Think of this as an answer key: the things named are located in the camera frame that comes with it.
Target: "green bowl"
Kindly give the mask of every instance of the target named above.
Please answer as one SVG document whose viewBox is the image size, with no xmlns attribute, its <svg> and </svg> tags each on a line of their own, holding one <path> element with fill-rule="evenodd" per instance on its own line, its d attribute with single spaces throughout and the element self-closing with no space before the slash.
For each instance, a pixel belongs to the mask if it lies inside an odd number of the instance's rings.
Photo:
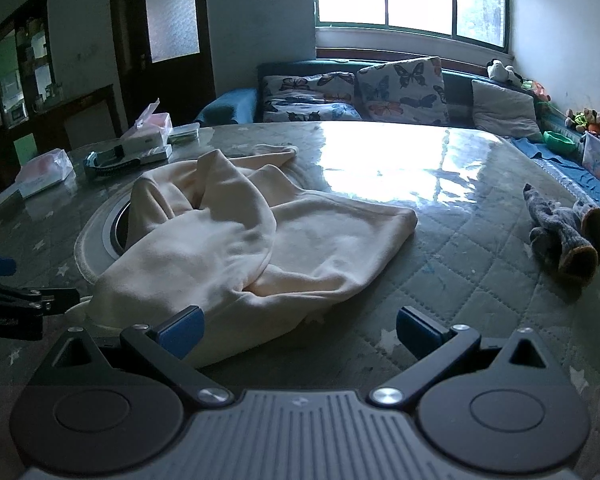
<svg viewBox="0 0 600 480">
<path fill-rule="evenodd" d="M 578 147 L 570 138 L 556 132 L 545 132 L 542 138 L 547 147 L 558 155 L 571 155 Z"/>
</svg>

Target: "blue blanket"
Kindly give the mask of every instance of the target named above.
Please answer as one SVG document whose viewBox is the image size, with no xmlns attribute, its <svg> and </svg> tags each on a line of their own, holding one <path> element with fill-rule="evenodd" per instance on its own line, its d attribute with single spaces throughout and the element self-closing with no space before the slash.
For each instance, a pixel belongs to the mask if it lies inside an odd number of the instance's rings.
<svg viewBox="0 0 600 480">
<path fill-rule="evenodd" d="M 589 171 L 575 162 L 556 155 L 545 144 L 532 144 L 527 139 L 512 139 L 511 142 L 529 158 L 548 160 L 565 176 L 578 184 L 600 206 L 600 181 L 590 174 Z"/>
</svg>

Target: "sofa backrest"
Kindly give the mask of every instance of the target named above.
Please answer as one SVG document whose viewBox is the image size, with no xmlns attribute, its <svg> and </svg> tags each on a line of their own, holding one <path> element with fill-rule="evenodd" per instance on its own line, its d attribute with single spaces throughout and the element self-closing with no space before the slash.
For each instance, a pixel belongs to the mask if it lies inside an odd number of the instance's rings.
<svg viewBox="0 0 600 480">
<path fill-rule="evenodd" d="M 262 88 L 262 79 L 268 75 L 295 75 L 303 77 L 325 74 L 327 72 L 352 72 L 355 74 L 361 68 L 378 64 L 382 64 L 382 62 L 359 59 L 312 59 L 307 61 L 264 63 L 258 67 L 258 88 Z M 454 72 L 453 70 L 443 70 L 442 77 L 445 80 L 445 94 L 449 110 L 450 125 L 458 128 L 475 127 L 472 118 L 474 90 L 471 84 L 471 81 L 474 79 L 524 92 L 532 95 L 534 99 L 536 99 L 535 94 L 531 91 L 501 85 L 500 83 L 493 82 L 490 79 L 479 75 Z M 360 102 L 361 95 L 358 78 L 356 78 L 356 98 L 358 99 L 358 102 Z"/>
</svg>

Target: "stuffed animal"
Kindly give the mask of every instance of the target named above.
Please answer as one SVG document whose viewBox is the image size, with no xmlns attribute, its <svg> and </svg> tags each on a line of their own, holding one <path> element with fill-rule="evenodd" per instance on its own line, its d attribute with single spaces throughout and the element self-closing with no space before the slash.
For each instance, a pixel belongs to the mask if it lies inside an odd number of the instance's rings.
<svg viewBox="0 0 600 480">
<path fill-rule="evenodd" d="M 584 108 L 583 111 L 575 114 L 571 108 L 566 112 L 566 119 L 564 125 L 567 128 L 576 130 L 578 133 L 583 134 L 589 132 L 597 137 L 600 137 L 600 113 L 590 108 Z"/>
<path fill-rule="evenodd" d="M 498 83 L 511 84 L 518 88 L 522 87 L 523 79 L 520 74 L 516 74 L 511 65 L 504 66 L 501 61 L 492 59 L 487 65 L 487 74 L 489 79 Z"/>
</svg>

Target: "door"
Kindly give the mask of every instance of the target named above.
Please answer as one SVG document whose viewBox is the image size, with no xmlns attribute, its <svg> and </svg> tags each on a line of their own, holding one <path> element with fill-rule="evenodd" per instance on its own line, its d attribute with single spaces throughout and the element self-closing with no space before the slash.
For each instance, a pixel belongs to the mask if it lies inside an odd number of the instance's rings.
<svg viewBox="0 0 600 480">
<path fill-rule="evenodd" d="M 206 0 L 111 0 L 118 73 L 130 124 L 160 98 L 174 125 L 215 97 Z"/>
</svg>

